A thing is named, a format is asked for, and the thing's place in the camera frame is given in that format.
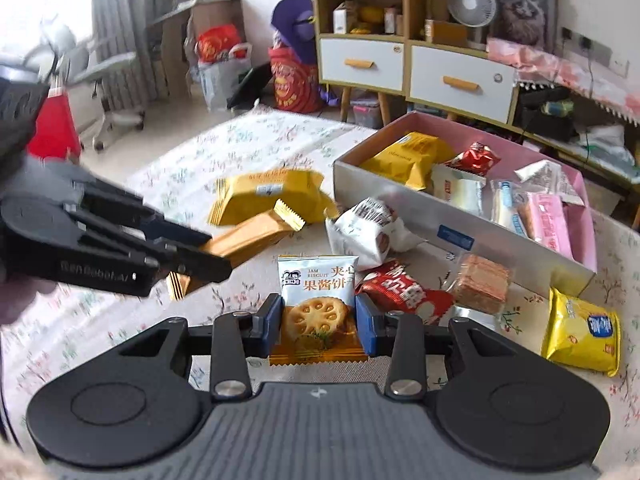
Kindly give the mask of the jam biscuit packet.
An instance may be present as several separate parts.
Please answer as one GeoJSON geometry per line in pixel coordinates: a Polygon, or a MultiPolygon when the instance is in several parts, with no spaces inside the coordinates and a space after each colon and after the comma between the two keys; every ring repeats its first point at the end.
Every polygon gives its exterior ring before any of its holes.
{"type": "Polygon", "coordinates": [[[355,316],[356,256],[278,258],[284,309],[272,366],[363,362],[355,316]]]}

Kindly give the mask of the long golden wafer bar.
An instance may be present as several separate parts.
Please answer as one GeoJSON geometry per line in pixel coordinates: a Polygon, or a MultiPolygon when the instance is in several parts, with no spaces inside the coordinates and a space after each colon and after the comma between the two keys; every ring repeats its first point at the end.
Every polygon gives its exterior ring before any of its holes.
{"type": "Polygon", "coordinates": [[[306,222],[282,200],[272,209],[255,214],[186,256],[166,278],[172,300],[180,300],[209,283],[227,281],[241,264],[299,232],[306,222]]]}

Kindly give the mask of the pink cracker pack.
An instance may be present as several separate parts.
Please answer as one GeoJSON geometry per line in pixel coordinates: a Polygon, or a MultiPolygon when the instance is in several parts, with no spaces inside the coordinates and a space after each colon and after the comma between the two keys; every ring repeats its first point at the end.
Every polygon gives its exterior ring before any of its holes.
{"type": "Polygon", "coordinates": [[[567,259],[573,258],[563,204],[558,196],[526,192],[518,213],[529,238],[567,259]]]}

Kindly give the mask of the small red candy packet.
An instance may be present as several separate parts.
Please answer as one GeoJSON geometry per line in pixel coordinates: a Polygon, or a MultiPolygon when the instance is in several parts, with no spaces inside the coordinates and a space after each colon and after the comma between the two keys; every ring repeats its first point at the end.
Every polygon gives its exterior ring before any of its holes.
{"type": "Polygon", "coordinates": [[[465,151],[445,162],[445,165],[468,174],[485,177],[499,162],[501,158],[488,145],[474,142],[465,151]]]}

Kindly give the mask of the floral tablecloth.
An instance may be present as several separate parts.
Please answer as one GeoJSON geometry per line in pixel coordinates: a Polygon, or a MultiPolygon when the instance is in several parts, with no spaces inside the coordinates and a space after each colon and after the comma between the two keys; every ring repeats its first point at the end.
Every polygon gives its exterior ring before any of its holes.
{"type": "MultiPolygon", "coordinates": [[[[149,295],[163,272],[228,280],[231,257],[196,245],[207,235],[127,212],[115,197],[79,191],[64,174],[21,160],[1,197],[3,258],[30,278],[149,295]]],[[[469,251],[506,256],[525,270],[577,283],[576,271],[525,264],[534,242],[424,192],[363,169],[338,201],[381,197],[402,220],[469,251]]],[[[593,465],[610,409],[593,385],[469,318],[419,328],[416,314],[382,313],[356,296],[358,341],[389,356],[384,391],[368,382],[267,382],[250,390],[246,358],[270,356],[284,326],[282,295],[256,314],[213,325],[184,318],[149,328],[39,390],[27,426],[46,464],[1,449],[2,479],[631,479],[639,468],[601,474],[593,465]],[[209,391],[188,385],[192,356],[212,358],[209,391]],[[426,391],[427,356],[443,356],[450,381],[426,391]]]]}

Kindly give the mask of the red snack bag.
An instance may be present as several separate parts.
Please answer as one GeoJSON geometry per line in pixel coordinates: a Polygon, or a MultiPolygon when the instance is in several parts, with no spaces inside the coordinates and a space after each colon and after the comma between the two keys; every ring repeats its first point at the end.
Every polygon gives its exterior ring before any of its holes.
{"type": "Polygon", "coordinates": [[[425,325],[438,324],[454,305],[449,292],[424,287],[395,259],[364,274],[357,292],[367,294],[383,312],[412,313],[425,325]]]}

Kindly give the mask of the clear wrapped brown biscuits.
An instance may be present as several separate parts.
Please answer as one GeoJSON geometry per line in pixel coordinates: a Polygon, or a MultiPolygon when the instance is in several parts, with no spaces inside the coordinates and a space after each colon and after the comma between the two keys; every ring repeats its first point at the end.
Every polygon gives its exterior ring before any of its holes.
{"type": "Polygon", "coordinates": [[[460,258],[446,285],[458,306],[498,314],[506,305],[512,271],[500,263],[474,254],[460,258]]]}

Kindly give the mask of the white triangular snack bag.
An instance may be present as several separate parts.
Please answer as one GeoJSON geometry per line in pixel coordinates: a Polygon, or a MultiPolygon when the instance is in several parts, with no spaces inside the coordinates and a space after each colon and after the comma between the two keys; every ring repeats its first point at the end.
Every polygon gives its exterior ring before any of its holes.
{"type": "Polygon", "coordinates": [[[368,197],[340,214],[326,218],[326,234],[334,255],[357,258],[356,270],[382,266],[391,252],[408,252],[425,243],[411,232],[397,212],[368,197]]]}

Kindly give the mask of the white office chair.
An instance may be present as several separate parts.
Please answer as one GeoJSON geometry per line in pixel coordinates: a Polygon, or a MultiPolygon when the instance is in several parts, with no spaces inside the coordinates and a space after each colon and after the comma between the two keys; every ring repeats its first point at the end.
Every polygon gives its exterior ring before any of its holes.
{"type": "Polygon", "coordinates": [[[96,50],[98,45],[92,38],[78,41],[68,26],[51,24],[44,29],[40,44],[25,54],[23,64],[36,70],[40,78],[52,88],[93,88],[92,97],[100,100],[102,115],[81,128],[79,135],[82,136],[88,129],[96,126],[91,145],[93,151],[101,153],[126,131],[142,130],[145,125],[145,110],[141,106],[113,110],[105,93],[107,79],[133,68],[137,55],[126,52],[113,55],[102,62],[91,62],[91,55],[96,50]]]}

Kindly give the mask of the large yellow snack pack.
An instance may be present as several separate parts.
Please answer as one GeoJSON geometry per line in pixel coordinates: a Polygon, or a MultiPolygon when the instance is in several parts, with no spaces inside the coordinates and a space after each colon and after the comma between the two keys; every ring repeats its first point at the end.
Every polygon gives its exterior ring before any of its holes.
{"type": "Polygon", "coordinates": [[[235,226],[282,200],[306,223],[336,219],[334,200],[322,191],[322,174],[314,170],[279,168],[219,179],[208,215],[213,226],[235,226]]]}

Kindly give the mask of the yellow blue-label snack pack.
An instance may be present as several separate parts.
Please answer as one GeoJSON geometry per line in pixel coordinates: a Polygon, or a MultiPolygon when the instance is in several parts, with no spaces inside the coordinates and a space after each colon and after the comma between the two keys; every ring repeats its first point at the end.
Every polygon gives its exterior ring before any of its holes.
{"type": "Polygon", "coordinates": [[[549,317],[540,354],[548,361],[615,376],[622,330],[613,310],[551,287],[549,317]]]}

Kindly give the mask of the pink silver cardboard box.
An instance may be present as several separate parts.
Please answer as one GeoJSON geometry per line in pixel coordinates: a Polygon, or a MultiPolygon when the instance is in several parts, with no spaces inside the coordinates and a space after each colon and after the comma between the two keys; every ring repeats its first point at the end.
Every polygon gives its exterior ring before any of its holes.
{"type": "Polygon", "coordinates": [[[367,197],[379,198],[397,211],[408,228],[414,229],[428,242],[448,252],[457,254],[466,250],[501,263],[513,271],[516,284],[539,295],[546,294],[551,286],[573,296],[586,289],[597,273],[597,246],[588,205],[561,205],[572,250],[572,254],[565,257],[492,222],[489,184],[465,194],[475,206],[475,210],[469,212],[457,207],[452,200],[446,200],[446,196],[454,195],[453,180],[445,183],[440,195],[436,195],[437,186],[434,184],[424,191],[416,191],[363,168],[362,164],[367,159],[394,142],[406,145],[407,136],[412,132],[434,136],[458,153],[475,141],[488,144],[501,158],[490,175],[494,180],[504,180],[513,170],[544,158],[500,136],[429,114],[412,112],[371,134],[334,162],[335,199],[349,208],[367,197]]]}

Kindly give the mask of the pale wafer packs in box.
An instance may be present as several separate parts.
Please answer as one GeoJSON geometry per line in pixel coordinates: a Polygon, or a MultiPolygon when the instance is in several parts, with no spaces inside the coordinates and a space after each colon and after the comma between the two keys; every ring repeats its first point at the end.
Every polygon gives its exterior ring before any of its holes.
{"type": "Polygon", "coordinates": [[[437,165],[431,173],[433,194],[468,214],[489,219],[509,231],[527,236],[510,181],[493,180],[437,165]]]}

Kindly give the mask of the yellow pack in box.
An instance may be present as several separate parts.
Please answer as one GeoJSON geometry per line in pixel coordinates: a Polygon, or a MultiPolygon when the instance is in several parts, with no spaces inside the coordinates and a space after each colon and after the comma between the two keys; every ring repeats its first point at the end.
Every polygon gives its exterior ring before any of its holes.
{"type": "Polygon", "coordinates": [[[446,141],[413,131],[363,162],[360,168],[423,191],[431,186],[433,167],[454,156],[456,153],[446,141]]]}

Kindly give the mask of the red gift bag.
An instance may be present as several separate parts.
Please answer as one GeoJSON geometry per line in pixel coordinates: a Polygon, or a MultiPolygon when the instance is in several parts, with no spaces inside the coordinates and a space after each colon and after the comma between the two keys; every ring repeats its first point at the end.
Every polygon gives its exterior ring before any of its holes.
{"type": "Polygon", "coordinates": [[[309,114],[322,109],[316,64],[303,63],[289,47],[271,48],[269,58],[279,110],[309,114]]]}

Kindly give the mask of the white triangular bag in box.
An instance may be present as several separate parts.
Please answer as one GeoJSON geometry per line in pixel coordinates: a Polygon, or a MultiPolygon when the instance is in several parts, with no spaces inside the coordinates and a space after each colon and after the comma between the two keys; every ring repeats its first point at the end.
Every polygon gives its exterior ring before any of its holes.
{"type": "Polygon", "coordinates": [[[536,188],[541,193],[556,195],[564,204],[585,205],[558,162],[538,160],[515,170],[514,174],[523,184],[536,188]]]}

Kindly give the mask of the purple plush toy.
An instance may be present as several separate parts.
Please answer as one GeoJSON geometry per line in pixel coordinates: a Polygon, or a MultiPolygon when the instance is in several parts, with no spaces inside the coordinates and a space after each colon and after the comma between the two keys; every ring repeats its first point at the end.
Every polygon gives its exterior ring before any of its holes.
{"type": "MultiPolygon", "coordinates": [[[[303,63],[318,67],[315,20],[311,0],[281,0],[272,12],[271,48],[289,47],[303,63]]],[[[340,99],[329,87],[323,87],[320,82],[319,86],[322,108],[340,104],[340,99]]]]}

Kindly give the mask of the white drawer cabinet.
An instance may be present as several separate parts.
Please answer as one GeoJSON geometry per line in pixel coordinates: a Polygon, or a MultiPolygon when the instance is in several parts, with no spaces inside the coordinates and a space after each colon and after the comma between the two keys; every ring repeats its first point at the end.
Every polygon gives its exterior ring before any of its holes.
{"type": "Polygon", "coordinates": [[[469,54],[459,48],[411,41],[407,98],[498,125],[513,120],[515,70],[509,65],[469,54]]]}

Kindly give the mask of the wooden shelf cabinet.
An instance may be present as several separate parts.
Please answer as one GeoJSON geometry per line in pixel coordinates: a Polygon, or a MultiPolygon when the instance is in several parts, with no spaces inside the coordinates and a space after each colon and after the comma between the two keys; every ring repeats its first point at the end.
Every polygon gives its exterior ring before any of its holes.
{"type": "Polygon", "coordinates": [[[314,0],[319,81],[340,93],[341,120],[355,89],[378,97],[382,123],[390,96],[408,96],[408,45],[418,39],[426,0],[314,0]]]}

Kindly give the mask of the white fan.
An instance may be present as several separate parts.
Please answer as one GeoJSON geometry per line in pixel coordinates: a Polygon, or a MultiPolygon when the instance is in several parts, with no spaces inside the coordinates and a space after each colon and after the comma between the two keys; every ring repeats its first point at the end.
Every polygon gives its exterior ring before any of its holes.
{"type": "Polygon", "coordinates": [[[459,24],[472,29],[474,42],[485,42],[488,30],[497,15],[496,0],[447,0],[451,17],[459,24]]]}

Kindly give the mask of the framed cat picture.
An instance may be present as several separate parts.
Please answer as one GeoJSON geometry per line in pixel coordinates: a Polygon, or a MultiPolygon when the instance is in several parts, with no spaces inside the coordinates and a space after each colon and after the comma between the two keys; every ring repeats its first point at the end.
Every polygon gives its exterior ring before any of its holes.
{"type": "Polygon", "coordinates": [[[489,36],[552,53],[558,30],[558,0],[496,0],[489,36]]]}

